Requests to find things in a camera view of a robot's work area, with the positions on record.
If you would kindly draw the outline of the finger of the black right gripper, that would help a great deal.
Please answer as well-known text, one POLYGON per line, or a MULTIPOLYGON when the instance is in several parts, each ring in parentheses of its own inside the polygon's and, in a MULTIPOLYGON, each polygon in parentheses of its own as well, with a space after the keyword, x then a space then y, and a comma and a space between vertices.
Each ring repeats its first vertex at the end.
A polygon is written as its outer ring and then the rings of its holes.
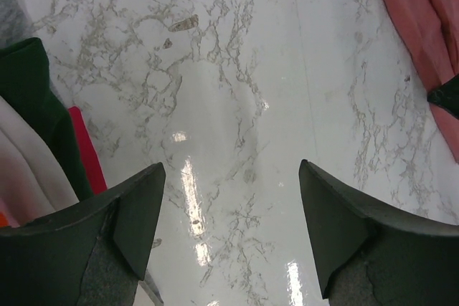
POLYGON ((459 118, 459 75, 427 94, 427 101, 459 118))

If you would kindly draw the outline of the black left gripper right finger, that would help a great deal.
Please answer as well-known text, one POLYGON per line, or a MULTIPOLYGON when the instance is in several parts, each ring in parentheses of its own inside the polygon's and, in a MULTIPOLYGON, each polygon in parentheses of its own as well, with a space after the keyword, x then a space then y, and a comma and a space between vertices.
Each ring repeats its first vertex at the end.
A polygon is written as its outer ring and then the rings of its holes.
POLYGON ((398 209, 310 161, 299 181, 321 296, 330 305, 456 305, 458 227, 398 209))

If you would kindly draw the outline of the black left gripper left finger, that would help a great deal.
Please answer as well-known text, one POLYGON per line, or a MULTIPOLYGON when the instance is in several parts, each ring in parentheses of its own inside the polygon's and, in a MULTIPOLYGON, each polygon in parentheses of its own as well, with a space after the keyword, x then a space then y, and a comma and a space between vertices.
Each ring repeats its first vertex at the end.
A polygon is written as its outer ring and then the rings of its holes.
POLYGON ((151 253, 161 163, 90 199, 1 229, 3 305, 132 305, 151 253))

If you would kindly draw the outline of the dusty pink t-shirt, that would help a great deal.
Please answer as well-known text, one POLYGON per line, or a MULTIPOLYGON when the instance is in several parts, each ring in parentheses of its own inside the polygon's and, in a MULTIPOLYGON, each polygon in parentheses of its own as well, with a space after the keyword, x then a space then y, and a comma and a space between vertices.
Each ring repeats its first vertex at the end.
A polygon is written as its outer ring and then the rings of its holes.
MULTIPOLYGON (((458 0, 384 0, 427 94, 458 75, 458 0)), ((454 157, 458 119, 430 103, 435 122, 454 157)))

